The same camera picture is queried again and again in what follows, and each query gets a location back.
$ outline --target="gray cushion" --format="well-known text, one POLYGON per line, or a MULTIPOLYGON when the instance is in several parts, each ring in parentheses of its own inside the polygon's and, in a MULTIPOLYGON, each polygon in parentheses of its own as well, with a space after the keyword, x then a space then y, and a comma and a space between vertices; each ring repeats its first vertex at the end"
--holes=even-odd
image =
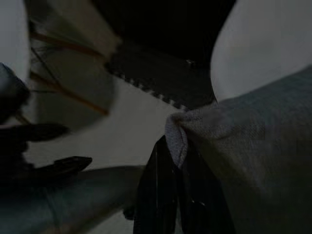
POLYGON ((187 137, 220 179, 238 234, 311 232, 312 67, 172 115, 166 138, 177 166, 187 137))

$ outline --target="white floor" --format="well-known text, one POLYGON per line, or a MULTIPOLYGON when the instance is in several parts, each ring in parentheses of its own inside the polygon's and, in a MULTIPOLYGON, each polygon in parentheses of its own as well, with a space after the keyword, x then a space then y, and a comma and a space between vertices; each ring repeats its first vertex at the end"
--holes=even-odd
MULTIPOLYGON (((178 110, 112 77, 93 58, 64 50, 47 60, 62 84, 108 107, 110 114, 103 117, 60 94, 33 94, 24 111, 32 122, 58 122, 73 131, 62 139, 31 144, 27 160, 43 166, 68 156, 90 156, 93 163, 88 170, 146 164, 154 144, 164 134, 166 118, 178 110)), ((37 70, 48 77, 40 67, 37 70)), ((29 86, 47 90, 33 82, 29 86)), ((130 234, 132 228, 133 223, 118 213, 89 234, 130 234)))

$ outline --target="gray cloth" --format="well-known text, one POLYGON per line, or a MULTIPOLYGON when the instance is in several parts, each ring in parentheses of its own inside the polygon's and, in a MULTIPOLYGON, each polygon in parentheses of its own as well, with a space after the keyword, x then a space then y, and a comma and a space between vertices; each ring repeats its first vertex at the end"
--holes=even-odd
POLYGON ((133 203, 141 175, 141 167, 112 167, 44 186, 1 184, 0 234, 86 234, 133 203))
POLYGON ((312 229, 312 67, 249 94, 174 114, 177 166, 194 141, 220 179, 238 234, 312 229))

